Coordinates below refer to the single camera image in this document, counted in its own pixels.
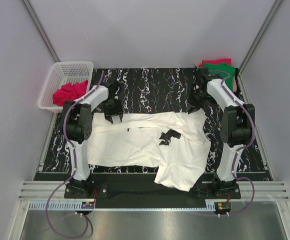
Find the white printed t-shirt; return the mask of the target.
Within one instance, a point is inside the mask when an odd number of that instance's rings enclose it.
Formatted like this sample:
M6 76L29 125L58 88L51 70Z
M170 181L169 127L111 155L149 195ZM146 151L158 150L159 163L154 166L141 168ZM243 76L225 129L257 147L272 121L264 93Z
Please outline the white printed t-shirt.
M205 112L128 113L110 123L95 113L87 153L90 165L157 167L154 182L189 191L205 172L211 142Z

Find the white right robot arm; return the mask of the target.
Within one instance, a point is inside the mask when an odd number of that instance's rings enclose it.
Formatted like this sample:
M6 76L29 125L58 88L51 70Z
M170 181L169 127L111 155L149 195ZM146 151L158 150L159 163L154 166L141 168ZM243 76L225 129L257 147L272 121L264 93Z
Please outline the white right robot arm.
M206 67L195 70L195 83L190 90L186 112L201 109L211 96L223 111L220 138L223 151L219 167L212 179L210 192L220 196L235 190L239 158L255 139L255 107L237 98L226 85L230 74L221 70L209 71Z

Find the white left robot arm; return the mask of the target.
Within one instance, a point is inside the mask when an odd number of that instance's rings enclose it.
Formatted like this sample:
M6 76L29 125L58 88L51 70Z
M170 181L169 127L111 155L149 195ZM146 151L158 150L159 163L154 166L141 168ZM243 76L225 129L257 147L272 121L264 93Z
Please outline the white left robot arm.
M105 120L113 123L114 117L123 119L122 101L118 98L120 83L99 83L80 98L67 100L61 114L62 133L70 151L72 188L88 191L91 185L87 160L87 144L92 134L94 110L102 105Z

